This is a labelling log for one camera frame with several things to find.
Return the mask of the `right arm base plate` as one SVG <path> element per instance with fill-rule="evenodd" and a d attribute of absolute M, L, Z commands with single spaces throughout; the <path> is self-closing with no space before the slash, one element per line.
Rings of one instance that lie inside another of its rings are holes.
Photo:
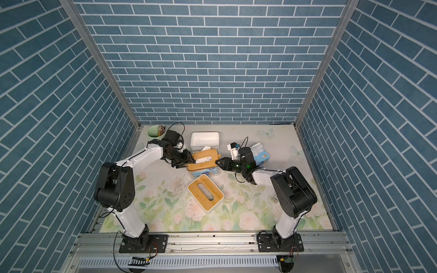
<path fill-rule="evenodd" d="M 268 233 L 264 230 L 256 235 L 258 251 L 261 253 L 272 252 L 303 252 L 304 246 L 300 234 L 295 233 L 287 239 L 283 239 L 279 234 Z"/>

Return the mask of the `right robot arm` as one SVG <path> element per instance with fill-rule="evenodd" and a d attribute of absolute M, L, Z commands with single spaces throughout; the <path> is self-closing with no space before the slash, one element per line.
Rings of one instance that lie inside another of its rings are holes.
<path fill-rule="evenodd" d="M 267 245 L 273 250 L 290 252 L 298 247 L 297 227 L 317 203 L 317 196 L 300 170 L 290 167 L 284 171 L 266 169 L 258 165 L 249 147 L 238 150 L 236 159 L 221 158 L 216 165 L 224 171 L 241 174 L 253 185 L 272 186 L 281 206 L 282 213 L 274 225 Z"/>

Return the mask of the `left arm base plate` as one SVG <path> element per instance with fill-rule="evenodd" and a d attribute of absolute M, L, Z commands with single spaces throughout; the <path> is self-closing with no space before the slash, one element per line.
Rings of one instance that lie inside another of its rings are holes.
<path fill-rule="evenodd" d="M 168 234 L 146 234 L 138 238 L 122 236 L 119 253 L 164 253 L 167 248 Z"/>

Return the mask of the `white plastic box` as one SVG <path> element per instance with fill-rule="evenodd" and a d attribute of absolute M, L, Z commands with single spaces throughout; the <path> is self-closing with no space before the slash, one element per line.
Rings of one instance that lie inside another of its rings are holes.
<path fill-rule="evenodd" d="M 191 135 L 190 147 L 192 151 L 200 151 L 205 147 L 218 148 L 220 134 L 218 132 L 194 132 Z"/>

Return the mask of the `bamboo lid with slot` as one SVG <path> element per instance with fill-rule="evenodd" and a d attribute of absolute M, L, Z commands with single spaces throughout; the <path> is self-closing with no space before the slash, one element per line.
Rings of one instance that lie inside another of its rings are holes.
<path fill-rule="evenodd" d="M 221 158 L 221 155 L 216 149 L 194 152 L 192 156 L 196 160 L 196 163 L 189 164 L 187 167 L 188 171 L 199 171 L 217 167 L 215 161 Z"/>

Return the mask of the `white box with bamboo lid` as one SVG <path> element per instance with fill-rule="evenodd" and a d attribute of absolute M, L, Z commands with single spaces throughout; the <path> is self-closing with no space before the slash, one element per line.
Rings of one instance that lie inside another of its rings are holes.
<path fill-rule="evenodd" d="M 188 191 L 206 211 L 213 211 L 225 198 L 223 191 L 205 174 L 188 185 Z"/>

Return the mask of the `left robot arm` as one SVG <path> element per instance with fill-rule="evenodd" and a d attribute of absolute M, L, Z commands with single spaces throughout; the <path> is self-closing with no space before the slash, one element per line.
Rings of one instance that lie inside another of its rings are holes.
<path fill-rule="evenodd" d="M 172 168 L 185 168 L 196 160 L 187 149 L 178 149 L 175 133 L 169 140 L 152 139 L 141 151 L 116 163 L 106 162 L 99 171 L 94 199 L 114 215 L 122 227 L 122 253 L 144 253 L 152 248 L 149 228 L 141 220 L 135 205 L 135 175 L 158 160 L 167 160 Z"/>

